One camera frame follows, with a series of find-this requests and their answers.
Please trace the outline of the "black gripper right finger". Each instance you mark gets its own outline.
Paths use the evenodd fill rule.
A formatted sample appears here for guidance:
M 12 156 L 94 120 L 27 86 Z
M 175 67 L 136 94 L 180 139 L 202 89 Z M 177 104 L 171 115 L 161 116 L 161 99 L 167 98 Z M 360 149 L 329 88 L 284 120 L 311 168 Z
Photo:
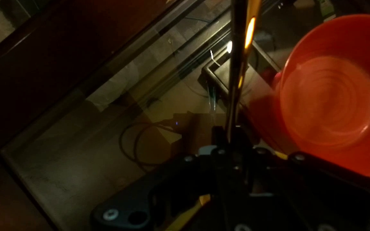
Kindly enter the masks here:
M 240 224 L 251 231 L 370 231 L 369 177 L 304 153 L 238 153 L 249 189 Z

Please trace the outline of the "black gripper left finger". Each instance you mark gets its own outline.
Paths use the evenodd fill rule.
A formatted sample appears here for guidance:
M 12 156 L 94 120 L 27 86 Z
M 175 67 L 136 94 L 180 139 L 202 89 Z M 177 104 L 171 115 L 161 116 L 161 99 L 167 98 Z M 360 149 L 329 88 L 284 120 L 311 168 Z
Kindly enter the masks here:
M 172 158 L 96 206 L 90 217 L 91 231 L 164 231 L 202 195 L 211 195 L 212 201 L 180 231 L 226 231 L 216 176 L 233 166 L 233 154 L 216 147 L 209 154 Z

